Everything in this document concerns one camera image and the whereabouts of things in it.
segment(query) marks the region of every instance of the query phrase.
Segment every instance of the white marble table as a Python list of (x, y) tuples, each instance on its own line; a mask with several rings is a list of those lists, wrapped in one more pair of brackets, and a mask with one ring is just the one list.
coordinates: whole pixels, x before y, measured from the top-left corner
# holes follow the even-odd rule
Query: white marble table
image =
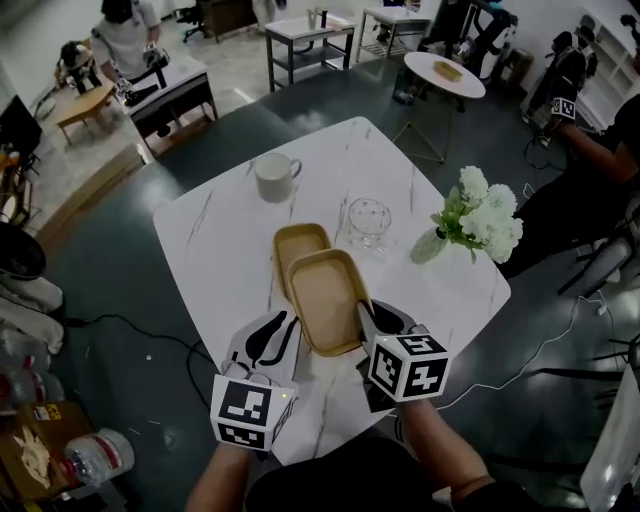
[[(367, 16), (390, 29), (389, 41), (387, 44), (375, 42), (373, 44), (362, 45)], [(362, 11), (362, 21), (360, 23), (360, 35), (358, 36), (358, 47), (356, 48), (356, 62), (360, 61), (360, 50), (365, 49), (378, 57), (389, 58), (389, 55), (404, 53), (403, 47), (393, 47), (393, 40), (396, 36), (422, 35), (429, 27), (430, 20), (424, 15), (407, 9), (406, 7), (366, 7)]]
[[(262, 201), (245, 162), (161, 208), (154, 217), (162, 248), (187, 309), (211, 357), (220, 365), (232, 335), (267, 311), (292, 306), (274, 274), (272, 244), (282, 226), (317, 222), (335, 247), (356, 261), (372, 298), (424, 323), (456, 356), (510, 296), (493, 262), (450, 246), (417, 266), (409, 250), (433, 226), (429, 215), (443, 197), (367, 119), (354, 118), (285, 144), (275, 151), (299, 158), (302, 173), (291, 198)], [(385, 251), (355, 250), (340, 230), (350, 203), (372, 197), (393, 222)], [(283, 464), (321, 456), (372, 426), (355, 365), (363, 349), (335, 358), (310, 352), (301, 340), (295, 379), (300, 400), (273, 452)]]
[[(175, 121), (181, 127), (180, 115), (204, 103), (209, 103), (214, 117), (218, 118), (207, 66), (187, 55), (169, 62), (162, 68), (162, 73), (167, 87), (158, 89), (137, 105), (127, 107), (119, 98), (123, 112), (131, 118), (143, 139), (168, 121)], [(152, 85), (160, 85), (155, 73), (135, 84), (134, 88), (141, 90)]]
[(622, 487), (638, 479), (640, 457), (640, 391), (627, 365), (616, 399), (596, 449), (580, 478), (580, 488), (592, 512), (607, 512)]

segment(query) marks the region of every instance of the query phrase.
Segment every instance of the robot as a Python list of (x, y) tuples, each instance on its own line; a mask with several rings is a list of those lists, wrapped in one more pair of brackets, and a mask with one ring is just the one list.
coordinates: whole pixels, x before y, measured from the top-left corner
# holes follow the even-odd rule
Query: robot
[[(442, 394), (447, 350), (409, 315), (384, 302), (372, 304), (361, 302), (356, 309), (367, 354), (357, 369), (371, 412)], [(213, 384), (211, 422), (219, 442), (271, 450), (294, 414), (300, 340), (300, 321), (286, 311), (261, 316), (234, 334)]]

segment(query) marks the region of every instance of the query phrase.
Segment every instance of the wooden coffee table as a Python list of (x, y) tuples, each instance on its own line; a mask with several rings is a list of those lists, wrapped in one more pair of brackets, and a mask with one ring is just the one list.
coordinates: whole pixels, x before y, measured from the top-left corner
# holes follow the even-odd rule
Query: wooden coffee table
[(62, 133), (70, 146), (72, 144), (69, 139), (69, 135), (67, 135), (67, 132), (64, 129), (65, 126), (77, 123), (78, 121), (82, 121), (86, 126), (87, 119), (90, 117), (94, 118), (96, 123), (101, 127), (104, 126), (101, 111), (109, 101), (109, 97), (115, 94), (115, 86), (109, 81), (106, 82), (107, 83), (100, 87), (95, 87), (78, 96), (73, 103), (66, 105), (58, 115), (56, 124), (62, 130)]

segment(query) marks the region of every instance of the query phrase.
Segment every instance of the plastic bottle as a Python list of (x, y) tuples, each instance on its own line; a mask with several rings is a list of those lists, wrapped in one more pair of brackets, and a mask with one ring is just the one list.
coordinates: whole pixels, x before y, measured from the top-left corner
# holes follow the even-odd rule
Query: plastic bottle
[(42, 341), (15, 329), (0, 330), (0, 365), (4, 369), (46, 372), (50, 363), (49, 351)]
[(70, 441), (64, 453), (65, 471), (93, 487), (129, 471), (135, 463), (131, 443), (108, 428)]
[(64, 400), (60, 381), (46, 372), (10, 370), (0, 375), (0, 399), (11, 401), (15, 408), (35, 402)]

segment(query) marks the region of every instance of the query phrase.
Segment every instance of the white mug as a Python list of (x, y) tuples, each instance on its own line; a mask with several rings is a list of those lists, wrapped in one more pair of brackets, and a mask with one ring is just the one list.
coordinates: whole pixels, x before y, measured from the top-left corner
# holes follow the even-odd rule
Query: white mug
[(256, 160), (254, 171), (260, 197), (268, 203), (281, 203), (291, 195), (293, 179), (302, 171), (302, 162), (280, 153), (267, 153)]

